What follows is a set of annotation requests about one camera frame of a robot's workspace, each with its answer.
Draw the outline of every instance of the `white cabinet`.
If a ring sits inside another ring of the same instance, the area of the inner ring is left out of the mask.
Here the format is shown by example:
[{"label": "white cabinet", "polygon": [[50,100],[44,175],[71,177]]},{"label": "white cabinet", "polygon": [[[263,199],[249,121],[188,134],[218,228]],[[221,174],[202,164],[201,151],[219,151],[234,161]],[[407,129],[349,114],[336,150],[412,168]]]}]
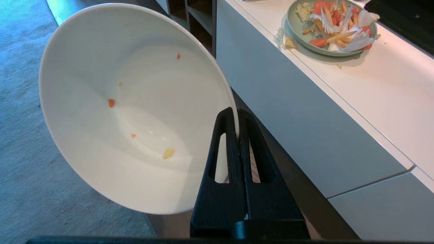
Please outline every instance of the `white cabinet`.
[{"label": "white cabinet", "polygon": [[232,88],[325,197],[407,170],[226,1],[216,49]]},{"label": "white cabinet", "polygon": [[329,201],[364,240],[434,241],[434,181],[419,168]]}]

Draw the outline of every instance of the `gray carpet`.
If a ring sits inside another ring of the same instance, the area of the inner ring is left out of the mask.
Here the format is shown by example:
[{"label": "gray carpet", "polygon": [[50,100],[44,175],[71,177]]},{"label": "gray carpet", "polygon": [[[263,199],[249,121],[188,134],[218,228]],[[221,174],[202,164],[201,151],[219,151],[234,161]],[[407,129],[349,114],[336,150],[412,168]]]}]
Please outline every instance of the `gray carpet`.
[{"label": "gray carpet", "polygon": [[0,243],[41,235],[155,237],[146,214],[94,191],[48,133],[38,73],[56,24],[45,1],[0,5]]}]

